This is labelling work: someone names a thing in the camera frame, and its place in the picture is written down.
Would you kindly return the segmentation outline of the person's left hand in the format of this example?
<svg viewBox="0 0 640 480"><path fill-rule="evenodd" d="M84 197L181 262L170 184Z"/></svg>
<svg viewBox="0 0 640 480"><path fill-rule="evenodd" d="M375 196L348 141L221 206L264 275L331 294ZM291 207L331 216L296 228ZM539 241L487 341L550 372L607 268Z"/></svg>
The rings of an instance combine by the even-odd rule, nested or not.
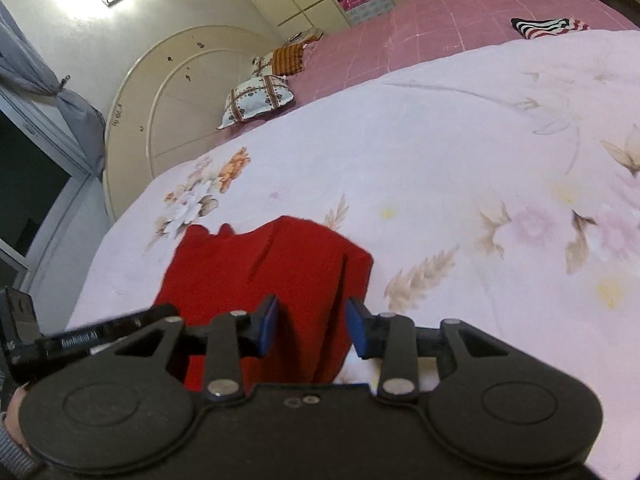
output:
<svg viewBox="0 0 640 480"><path fill-rule="evenodd" d="M15 390L9 406L6 409L6 417L4 418L3 425L12 440L16 444L18 444L25 452L29 453L30 449L24 438L24 434L22 433L20 425L20 408L26 398L26 394L26 386L18 387Z"/></svg>

